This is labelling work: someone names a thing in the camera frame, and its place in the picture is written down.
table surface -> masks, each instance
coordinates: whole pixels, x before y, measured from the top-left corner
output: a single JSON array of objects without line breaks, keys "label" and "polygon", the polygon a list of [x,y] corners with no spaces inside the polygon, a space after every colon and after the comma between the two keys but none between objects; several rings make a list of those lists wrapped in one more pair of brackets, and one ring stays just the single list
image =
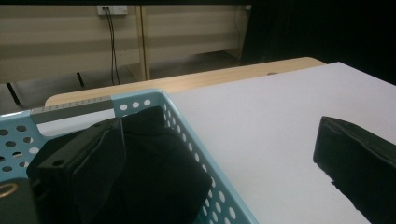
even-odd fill
[{"label": "table surface", "polygon": [[318,126],[396,144],[395,86],[333,63],[170,97],[260,223],[369,223],[313,162]]},{"label": "table surface", "polygon": [[239,66],[185,76],[153,79],[119,86],[58,94],[50,97],[46,102],[46,106],[60,105],[117,93],[140,91],[153,88],[162,89],[166,92],[184,91],[224,82],[266,76],[272,73],[289,72],[323,64],[324,63],[316,59],[306,57],[272,63],[259,63],[248,66]]}]

perforated basket side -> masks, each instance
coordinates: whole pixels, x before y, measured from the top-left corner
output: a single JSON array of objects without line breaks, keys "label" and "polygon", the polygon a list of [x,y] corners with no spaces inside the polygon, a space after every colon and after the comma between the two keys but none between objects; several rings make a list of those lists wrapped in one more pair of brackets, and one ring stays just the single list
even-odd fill
[{"label": "perforated basket side", "polygon": [[27,177],[26,167],[47,141],[30,111],[0,116],[0,182]]}]

wooden panel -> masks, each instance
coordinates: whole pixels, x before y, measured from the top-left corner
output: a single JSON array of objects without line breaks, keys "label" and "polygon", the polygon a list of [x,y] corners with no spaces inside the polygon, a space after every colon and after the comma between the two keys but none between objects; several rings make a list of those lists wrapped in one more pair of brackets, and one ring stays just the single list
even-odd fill
[{"label": "wooden panel", "polygon": [[[134,7],[113,16],[117,63],[139,63]],[[111,67],[106,16],[94,6],[0,6],[0,83]]]},{"label": "wooden panel", "polygon": [[248,12],[241,6],[146,6],[146,13],[151,62],[241,49],[248,24]]},{"label": "wooden panel", "polygon": [[246,78],[267,76],[273,73],[284,73],[309,67],[321,66],[323,64],[323,62],[313,58],[298,58],[272,63],[258,63],[249,66],[220,69],[179,77],[166,77],[119,86],[58,94],[50,97],[46,102],[46,106],[60,105],[128,91],[141,91],[153,88],[162,89],[167,92],[185,91]]}]

white table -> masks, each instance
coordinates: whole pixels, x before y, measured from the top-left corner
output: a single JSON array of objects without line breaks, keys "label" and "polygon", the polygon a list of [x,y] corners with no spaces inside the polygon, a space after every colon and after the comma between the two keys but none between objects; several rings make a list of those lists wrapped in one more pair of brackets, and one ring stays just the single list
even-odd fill
[{"label": "white table", "polygon": [[319,121],[396,144],[396,86],[333,63],[170,96],[260,223],[368,223],[313,163]]}]

dark background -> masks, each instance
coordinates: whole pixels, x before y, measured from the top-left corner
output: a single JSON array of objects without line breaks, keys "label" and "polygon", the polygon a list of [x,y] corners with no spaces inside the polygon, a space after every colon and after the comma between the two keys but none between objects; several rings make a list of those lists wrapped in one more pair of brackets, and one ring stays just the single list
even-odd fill
[{"label": "dark background", "polygon": [[266,0],[251,11],[245,42],[250,54],[242,63],[307,56],[396,84],[391,9],[378,0]]}]

